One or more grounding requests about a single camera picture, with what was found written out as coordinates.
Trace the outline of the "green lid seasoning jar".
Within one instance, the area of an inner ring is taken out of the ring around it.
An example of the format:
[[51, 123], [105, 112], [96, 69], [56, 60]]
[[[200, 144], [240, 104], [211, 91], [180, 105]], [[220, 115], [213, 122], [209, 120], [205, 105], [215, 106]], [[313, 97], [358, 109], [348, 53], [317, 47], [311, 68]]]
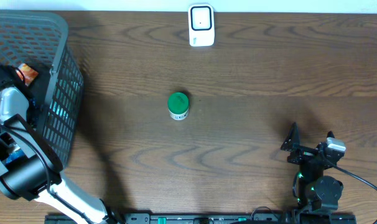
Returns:
[[172, 119], [183, 120], [189, 114], [189, 98], [182, 92], [175, 92], [169, 96], [167, 107]]

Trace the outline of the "orange snack packet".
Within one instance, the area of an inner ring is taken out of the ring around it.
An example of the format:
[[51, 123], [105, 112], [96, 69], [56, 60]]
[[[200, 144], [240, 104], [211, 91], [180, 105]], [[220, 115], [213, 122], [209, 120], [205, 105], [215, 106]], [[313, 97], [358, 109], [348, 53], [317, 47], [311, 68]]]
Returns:
[[39, 75], [39, 73], [28, 66], [26, 63], [20, 64], [16, 68], [16, 72], [20, 79], [24, 82], [25, 86], [29, 86]]

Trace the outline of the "blue Oreo cookie pack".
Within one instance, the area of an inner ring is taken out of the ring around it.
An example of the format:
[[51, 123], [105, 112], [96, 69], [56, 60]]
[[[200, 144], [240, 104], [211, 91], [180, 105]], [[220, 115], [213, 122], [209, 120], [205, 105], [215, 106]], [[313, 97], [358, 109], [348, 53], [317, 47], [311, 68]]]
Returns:
[[8, 164], [10, 164], [10, 163], [12, 163], [12, 162], [14, 162], [14, 161], [16, 161], [16, 160], [24, 157], [24, 156], [25, 156], [25, 154], [24, 154], [23, 150], [22, 149], [18, 149], [16, 151], [12, 152], [10, 155], [8, 155], [8, 157], [6, 158], [6, 160], [4, 161], [4, 163], [5, 163], [5, 165], [8, 165]]

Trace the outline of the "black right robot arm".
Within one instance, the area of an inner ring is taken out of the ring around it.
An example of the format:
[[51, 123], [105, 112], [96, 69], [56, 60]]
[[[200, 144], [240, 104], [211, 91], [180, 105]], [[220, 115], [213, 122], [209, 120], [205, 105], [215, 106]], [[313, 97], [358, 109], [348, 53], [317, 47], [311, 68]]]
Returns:
[[327, 218], [338, 209], [343, 184], [325, 175], [324, 170], [333, 167], [345, 155], [346, 149], [345, 143], [335, 138], [331, 131], [316, 147], [303, 146], [298, 125], [291, 125], [281, 150], [290, 153], [287, 162], [299, 166], [292, 187], [293, 195], [298, 199], [298, 208], [292, 213], [296, 223], [304, 217]]

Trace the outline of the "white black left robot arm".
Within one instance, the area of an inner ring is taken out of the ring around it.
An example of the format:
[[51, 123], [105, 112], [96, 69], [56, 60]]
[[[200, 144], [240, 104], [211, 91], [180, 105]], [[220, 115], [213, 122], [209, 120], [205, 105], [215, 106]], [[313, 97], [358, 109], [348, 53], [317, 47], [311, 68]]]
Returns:
[[35, 98], [16, 67], [0, 66], [0, 191], [8, 198], [45, 203], [76, 223], [122, 223], [74, 184], [58, 155], [29, 124]]

